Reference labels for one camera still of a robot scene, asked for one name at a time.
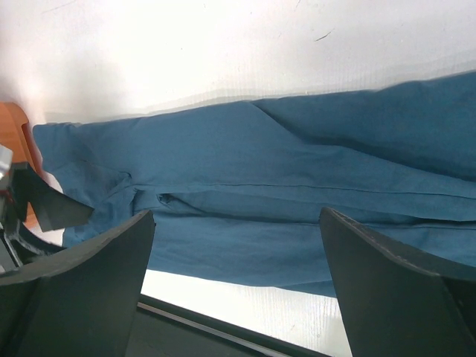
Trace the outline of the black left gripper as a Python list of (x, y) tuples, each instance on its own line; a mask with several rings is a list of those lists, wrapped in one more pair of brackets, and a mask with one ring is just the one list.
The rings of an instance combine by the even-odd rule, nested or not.
[(28, 206), (43, 231), (84, 225), (94, 209), (53, 189), (26, 161), (13, 163), (1, 146), (1, 273), (16, 270), (62, 247), (44, 241), (25, 222)]

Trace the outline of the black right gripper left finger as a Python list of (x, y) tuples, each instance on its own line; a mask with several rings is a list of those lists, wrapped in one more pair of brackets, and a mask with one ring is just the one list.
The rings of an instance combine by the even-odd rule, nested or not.
[(120, 226), (1, 275), (2, 356), (124, 356), (155, 223)]

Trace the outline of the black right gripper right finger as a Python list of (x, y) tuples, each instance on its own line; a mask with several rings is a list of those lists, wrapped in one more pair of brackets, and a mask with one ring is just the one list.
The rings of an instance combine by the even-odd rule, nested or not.
[(475, 268), (331, 208), (320, 229), (354, 356), (475, 355)]

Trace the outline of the teal blue t-shirt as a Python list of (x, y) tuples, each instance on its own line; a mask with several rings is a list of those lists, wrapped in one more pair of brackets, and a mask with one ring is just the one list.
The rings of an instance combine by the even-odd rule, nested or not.
[(71, 247), (143, 211), (148, 267), (331, 296), (319, 229), (333, 208), (475, 264), (475, 73), (33, 128), (42, 166), (93, 208)]

